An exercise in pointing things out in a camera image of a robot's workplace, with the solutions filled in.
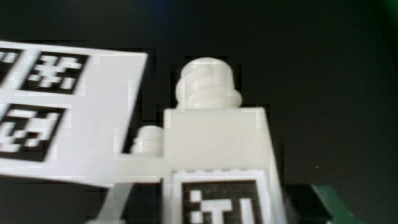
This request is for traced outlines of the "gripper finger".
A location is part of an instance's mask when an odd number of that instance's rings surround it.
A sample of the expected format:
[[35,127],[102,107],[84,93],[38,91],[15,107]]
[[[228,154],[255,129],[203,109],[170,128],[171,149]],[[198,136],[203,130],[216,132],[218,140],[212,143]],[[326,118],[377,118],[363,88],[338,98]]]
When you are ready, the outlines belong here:
[[289,224],[363,224],[330,185],[285,186]]

